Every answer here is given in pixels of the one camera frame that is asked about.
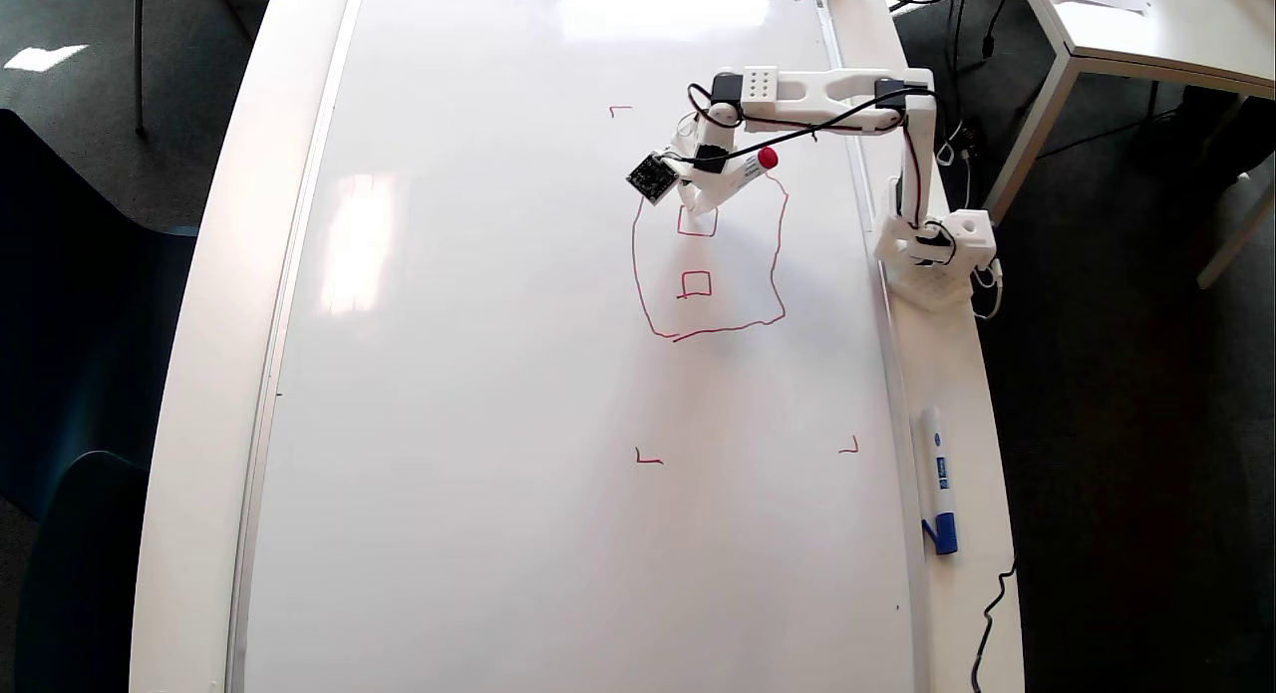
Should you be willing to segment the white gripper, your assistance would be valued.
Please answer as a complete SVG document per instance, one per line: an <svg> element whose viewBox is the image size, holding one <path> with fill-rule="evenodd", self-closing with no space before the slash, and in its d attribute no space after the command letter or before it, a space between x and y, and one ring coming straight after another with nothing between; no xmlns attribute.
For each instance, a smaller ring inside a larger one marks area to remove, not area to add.
<svg viewBox="0 0 1276 693"><path fill-rule="evenodd" d="M739 160L735 134L743 117L732 103L711 103L706 114L689 114L672 134L674 191L688 214L712 211L729 197L729 183Z"/></svg>

